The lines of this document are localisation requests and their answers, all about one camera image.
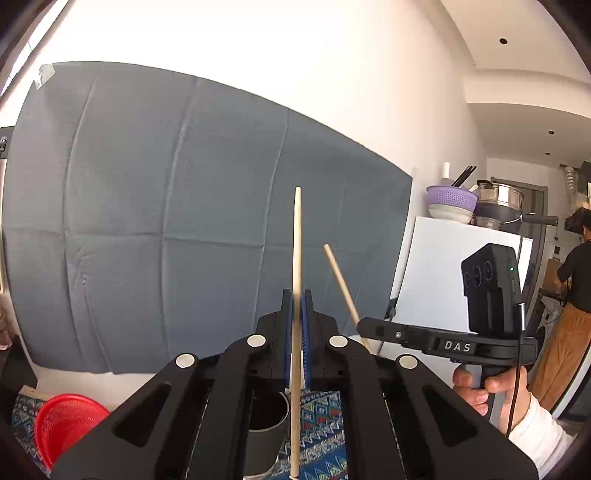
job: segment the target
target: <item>gray backdrop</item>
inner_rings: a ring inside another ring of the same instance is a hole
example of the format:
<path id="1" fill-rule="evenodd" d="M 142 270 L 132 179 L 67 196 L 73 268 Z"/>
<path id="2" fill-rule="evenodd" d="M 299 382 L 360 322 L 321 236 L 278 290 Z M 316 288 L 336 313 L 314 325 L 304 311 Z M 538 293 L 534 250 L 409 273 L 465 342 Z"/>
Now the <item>gray backdrop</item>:
<path id="1" fill-rule="evenodd" d="M 316 310 L 354 332 L 328 242 L 360 314 L 384 315 L 410 198 L 399 168 L 220 83 L 120 63 L 54 68 L 22 107 L 4 190 L 9 287 L 35 363 L 155 372 L 253 332 L 291 287 L 298 185 Z"/>

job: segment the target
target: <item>wooden chopstick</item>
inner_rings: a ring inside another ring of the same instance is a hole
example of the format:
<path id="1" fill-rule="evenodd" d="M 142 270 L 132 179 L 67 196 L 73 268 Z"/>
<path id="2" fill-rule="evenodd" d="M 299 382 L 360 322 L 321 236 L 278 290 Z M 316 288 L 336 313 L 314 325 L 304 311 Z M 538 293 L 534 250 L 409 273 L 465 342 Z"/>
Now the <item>wooden chopstick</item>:
<path id="1" fill-rule="evenodd" d="M 326 253 L 326 257 L 329 259 L 330 266 L 332 267 L 333 273 L 335 274 L 336 281 L 339 284 L 341 293 L 345 298 L 345 303 L 347 304 L 347 308 L 349 309 L 349 313 L 351 315 L 351 319 L 355 324 L 355 328 L 357 328 L 357 324 L 359 323 L 359 313 L 357 313 L 357 309 L 355 308 L 355 303 L 353 302 L 353 298 L 351 298 L 351 294 L 349 289 L 347 288 L 347 283 L 345 282 L 345 278 L 340 271 L 339 264 L 336 261 L 335 255 L 332 253 L 332 249 L 330 248 L 329 244 L 324 246 L 324 252 Z M 369 348 L 369 342 L 367 338 L 361 337 L 361 343 L 363 346 L 371 353 Z"/>
<path id="2" fill-rule="evenodd" d="M 301 416 L 301 188 L 295 189 L 294 256 L 293 256 L 293 318 L 291 321 L 291 453 L 290 478 L 300 474 Z"/>

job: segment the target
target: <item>ceiling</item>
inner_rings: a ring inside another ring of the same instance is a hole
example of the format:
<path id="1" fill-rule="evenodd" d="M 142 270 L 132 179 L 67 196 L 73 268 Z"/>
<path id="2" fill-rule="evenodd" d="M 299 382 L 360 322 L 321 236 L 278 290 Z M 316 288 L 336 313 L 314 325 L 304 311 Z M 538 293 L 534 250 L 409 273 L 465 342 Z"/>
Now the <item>ceiling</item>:
<path id="1" fill-rule="evenodd" d="M 469 106 L 488 157 L 577 168 L 591 158 L 590 118 L 514 103 Z"/>
<path id="2" fill-rule="evenodd" d="M 478 69 L 546 72 L 591 83 L 575 47 L 538 0 L 441 0 Z"/>

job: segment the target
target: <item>person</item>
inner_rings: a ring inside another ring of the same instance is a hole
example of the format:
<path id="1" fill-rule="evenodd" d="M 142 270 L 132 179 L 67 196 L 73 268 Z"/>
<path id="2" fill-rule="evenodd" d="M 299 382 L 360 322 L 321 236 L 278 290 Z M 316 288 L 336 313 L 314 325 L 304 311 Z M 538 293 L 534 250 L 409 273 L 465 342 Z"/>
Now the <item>person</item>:
<path id="1" fill-rule="evenodd" d="M 584 241 L 568 254 L 555 281 L 560 289 L 571 278 L 568 303 L 530 385 L 546 410 L 552 410 L 569 386 L 591 341 L 591 210 L 585 210 L 582 225 Z"/>
<path id="2" fill-rule="evenodd" d="M 485 389 L 479 390 L 471 388 L 472 374 L 464 365 L 460 365 L 453 373 L 453 389 L 481 415 L 488 411 L 488 395 L 505 392 L 497 428 L 501 433 L 506 433 L 516 373 L 517 369 L 513 367 L 500 375 L 489 377 L 486 379 Z M 552 470 L 573 442 L 573 437 L 568 435 L 552 418 L 550 412 L 541 407 L 536 398 L 527 391 L 525 367 L 521 367 L 512 423 L 509 440 L 532 459 L 540 479 Z"/>

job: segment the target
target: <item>black camera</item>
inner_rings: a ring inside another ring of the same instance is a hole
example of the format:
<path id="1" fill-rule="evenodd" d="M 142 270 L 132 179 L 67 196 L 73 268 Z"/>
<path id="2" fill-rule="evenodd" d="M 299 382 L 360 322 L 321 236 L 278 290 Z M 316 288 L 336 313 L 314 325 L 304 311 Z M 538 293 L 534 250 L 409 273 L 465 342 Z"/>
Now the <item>black camera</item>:
<path id="1" fill-rule="evenodd" d="M 515 250 L 487 244 L 462 262 L 471 332 L 493 338 L 521 334 L 514 306 L 521 303 Z"/>

